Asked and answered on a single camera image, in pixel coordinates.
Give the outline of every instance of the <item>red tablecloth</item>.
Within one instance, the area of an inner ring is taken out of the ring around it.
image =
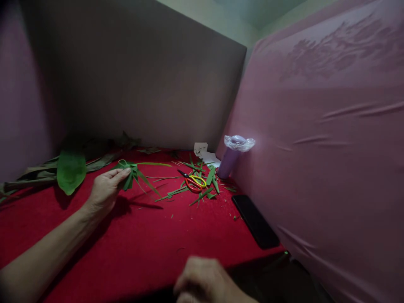
[[[180,155],[189,161],[189,152]],[[140,170],[146,176],[179,175],[179,167],[165,152],[146,155],[131,151],[122,159],[172,165],[143,165]],[[70,197],[53,186],[20,191],[19,199],[5,201],[0,207],[0,267],[78,210],[90,195],[94,178],[114,165],[116,162],[88,174]],[[191,169],[183,165],[181,170],[189,173]],[[166,195],[182,182],[180,178],[153,184]],[[199,207],[189,206],[197,198],[189,191],[175,195],[172,202],[154,202],[156,194],[151,192],[150,198],[135,184],[132,190],[122,191],[110,216],[58,276],[45,301],[110,302],[156,291],[175,282],[190,255],[217,258],[230,267],[282,252],[282,246],[271,250],[258,247],[244,221],[233,220],[239,215],[231,201],[234,193],[220,187],[220,197],[205,198]]]

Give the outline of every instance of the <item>smartphone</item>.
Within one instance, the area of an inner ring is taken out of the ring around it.
[[[233,196],[231,199],[258,246],[263,250],[278,247],[280,244],[278,236],[265,221],[251,199],[246,195]]]

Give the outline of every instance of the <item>ceiling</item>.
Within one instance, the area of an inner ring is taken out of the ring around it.
[[[260,30],[306,0],[214,0]]]

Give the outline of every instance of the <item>paper scrap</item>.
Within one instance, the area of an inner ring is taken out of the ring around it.
[[[194,144],[194,153],[197,157],[201,155],[201,152],[207,151],[207,143],[206,142],[195,142]]]
[[[209,165],[213,165],[215,168],[218,168],[220,166],[220,160],[216,158],[215,153],[209,153],[208,151],[201,151],[200,156],[205,163],[210,163]]]

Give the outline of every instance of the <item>hand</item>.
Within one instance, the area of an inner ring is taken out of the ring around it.
[[[178,278],[177,303],[257,303],[243,293],[217,260],[190,257]]]
[[[101,214],[105,217],[114,208],[118,193],[123,187],[120,183],[129,176],[130,170],[118,168],[95,178],[90,197],[83,208],[92,215]]]

